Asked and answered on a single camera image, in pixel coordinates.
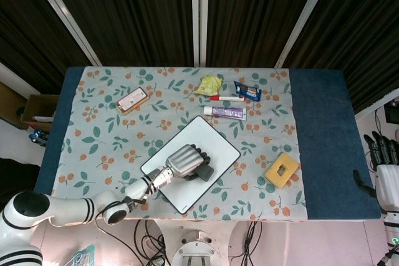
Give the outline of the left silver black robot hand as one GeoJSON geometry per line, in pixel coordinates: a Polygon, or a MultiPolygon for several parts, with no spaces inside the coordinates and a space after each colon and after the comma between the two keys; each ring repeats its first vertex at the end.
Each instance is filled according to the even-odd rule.
{"type": "Polygon", "coordinates": [[[182,178],[186,181],[201,179],[208,182],[214,173],[209,165],[211,158],[208,154],[196,147],[187,144],[171,154],[165,162],[174,178],[182,178]]]}

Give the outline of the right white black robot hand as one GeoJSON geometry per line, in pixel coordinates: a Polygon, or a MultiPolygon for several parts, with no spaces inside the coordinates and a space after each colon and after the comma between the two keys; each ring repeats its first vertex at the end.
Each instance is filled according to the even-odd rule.
{"type": "Polygon", "coordinates": [[[383,211],[398,214],[398,142],[376,131],[363,137],[370,151],[375,186],[366,185],[356,169],[353,180],[361,191],[378,201],[383,211]]]}

